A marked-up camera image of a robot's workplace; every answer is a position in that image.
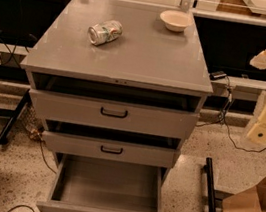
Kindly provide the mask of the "grey middle drawer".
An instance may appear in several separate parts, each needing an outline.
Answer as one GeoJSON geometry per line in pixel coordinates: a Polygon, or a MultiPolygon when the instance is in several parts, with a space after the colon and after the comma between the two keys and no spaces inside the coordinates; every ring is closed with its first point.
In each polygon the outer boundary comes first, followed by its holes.
{"type": "Polygon", "coordinates": [[[162,168],[175,165],[179,139],[48,121],[43,140],[54,152],[162,168]]]}

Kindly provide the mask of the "crushed soda can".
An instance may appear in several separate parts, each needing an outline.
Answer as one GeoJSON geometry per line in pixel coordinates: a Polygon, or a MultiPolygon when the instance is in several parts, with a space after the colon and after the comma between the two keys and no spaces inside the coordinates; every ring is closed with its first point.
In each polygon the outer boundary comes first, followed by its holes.
{"type": "Polygon", "coordinates": [[[90,26],[87,33],[90,42],[97,46],[119,38],[122,35],[122,29],[119,21],[110,20],[90,26]]]}

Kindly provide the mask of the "black table leg right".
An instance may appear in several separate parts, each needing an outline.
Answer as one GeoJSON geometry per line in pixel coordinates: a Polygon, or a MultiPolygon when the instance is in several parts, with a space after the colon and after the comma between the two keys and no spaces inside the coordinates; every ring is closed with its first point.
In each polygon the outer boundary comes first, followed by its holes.
{"type": "Polygon", "coordinates": [[[214,187],[214,173],[212,166],[212,158],[206,158],[206,163],[204,166],[205,173],[207,174],[207,196],[208,196],[208,210],[209,212],[217,212],[216,211],[216,198],[215,198],[215,187],[214,187]]]}

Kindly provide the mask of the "white paper bowl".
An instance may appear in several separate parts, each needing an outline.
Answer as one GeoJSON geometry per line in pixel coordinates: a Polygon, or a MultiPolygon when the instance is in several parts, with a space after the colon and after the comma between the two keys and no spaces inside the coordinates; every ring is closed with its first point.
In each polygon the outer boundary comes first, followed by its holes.
{"type": "Polygon", "coordinates": [[[160,14],[160,18],[167,30],[171,30],[172,32],[183,32],[193,23],[191,15],[174,10],[164,11],[160,14]]]}

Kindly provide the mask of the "grey top drawer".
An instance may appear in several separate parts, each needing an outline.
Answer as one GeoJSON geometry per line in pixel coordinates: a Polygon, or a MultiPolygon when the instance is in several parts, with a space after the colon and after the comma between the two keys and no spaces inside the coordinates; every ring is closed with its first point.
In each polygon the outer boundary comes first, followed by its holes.
{"type": "Polygon", "coordinates": [[[30,90],[40,118],[134,133],[187,139],[198,114],[82,95],[30,90]]]}

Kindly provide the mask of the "grey bottom drawer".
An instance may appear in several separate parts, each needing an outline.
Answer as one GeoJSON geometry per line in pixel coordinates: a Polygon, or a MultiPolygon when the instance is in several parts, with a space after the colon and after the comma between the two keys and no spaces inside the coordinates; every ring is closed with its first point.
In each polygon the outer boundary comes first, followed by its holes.
{"type": "Polygon", "coordinates": [[[162,212],[161,169],[64,155],[40,212],[162,212]]]}

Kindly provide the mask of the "black table leg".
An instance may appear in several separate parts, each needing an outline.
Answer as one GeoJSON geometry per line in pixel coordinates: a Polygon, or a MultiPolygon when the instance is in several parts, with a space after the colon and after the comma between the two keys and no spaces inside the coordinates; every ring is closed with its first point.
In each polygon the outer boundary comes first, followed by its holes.
{"type": "Polygon", "coordinates": [[[19,118],[19,114],[23,111],[24,106],[29,101],[29,92],[26,91],[14,110],[0,108],[0,117],[8,118],[8,122],[0,132],[0,146],[8,143],[9,140],[7,138],[7,135],[9,135],[9,132],[16,123],[17,118],[19,118]]]}
{"type": "Polygon", "coordinates": [[[207,174],[207,196],[208,196],[208,210],[209,212],[217,212],[216,211],[216,198],[215,198],[215,187],[214,187],[214,173],[212,166],[212,158],[206,158],[206,163],[204,166],[205,173],[207,174]]]}

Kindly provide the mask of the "black table leg left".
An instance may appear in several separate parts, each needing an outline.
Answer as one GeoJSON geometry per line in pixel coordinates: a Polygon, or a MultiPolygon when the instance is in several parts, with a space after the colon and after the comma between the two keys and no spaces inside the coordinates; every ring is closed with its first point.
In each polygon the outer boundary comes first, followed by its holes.
{"type": "Polygon", "coordinates": [[[0,132],[0,146],[8,143],[9,140],[7,138],[7,135],[9,135],[9,132],[16,123],[17,118],[19,118],[19,114],[23,111],[24,106],[29,101],[29,92],[26,91],[14,110],[0,108],[0,117],[8,118],[8,122],[0,132]]]}

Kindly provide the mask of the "black power adapter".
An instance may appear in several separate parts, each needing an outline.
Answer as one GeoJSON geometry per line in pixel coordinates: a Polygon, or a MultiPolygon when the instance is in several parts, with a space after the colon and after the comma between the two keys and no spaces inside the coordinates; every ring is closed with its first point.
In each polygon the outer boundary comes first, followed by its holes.
{"type": "Polygon", "coordinates": [[[214,73],[209,74],[211,81],[221,80],[226,78],[226,73],[223,71],[216,71],[214,73]]]}

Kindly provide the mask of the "grey drawer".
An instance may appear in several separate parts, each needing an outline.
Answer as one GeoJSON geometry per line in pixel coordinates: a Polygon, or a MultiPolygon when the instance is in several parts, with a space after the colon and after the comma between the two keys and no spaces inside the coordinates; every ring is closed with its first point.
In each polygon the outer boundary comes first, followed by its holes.
{"type": "Polygon", "coordinates": [[[43,140],[54,152],[162,168],[175,165],[179,139],[48,121],[43,140]]]}
{"type": "Polygon", "coordinates": [[[134,133],[187,139],[198,114],[82,95],[30,90],[40,118],[134,133]]]}
{"type": "Polygon", "coordinates": [[[64,155],[40,212],[162,212],[161,169],[64,155]]]}

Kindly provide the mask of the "grey drawer cabinet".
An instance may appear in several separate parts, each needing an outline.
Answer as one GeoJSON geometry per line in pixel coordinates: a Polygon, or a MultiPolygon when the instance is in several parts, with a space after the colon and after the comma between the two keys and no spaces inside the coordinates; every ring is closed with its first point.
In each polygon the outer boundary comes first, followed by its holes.
{"type": "Polygon", "coordinates": [[[196,26],[167,30],[161,7],[71,0],[21,65],[30,90],[52,91],[199,114],[211,93],[196,26]],[[122,35],[93,45],[90,26],[119,21],[122,35]]]}

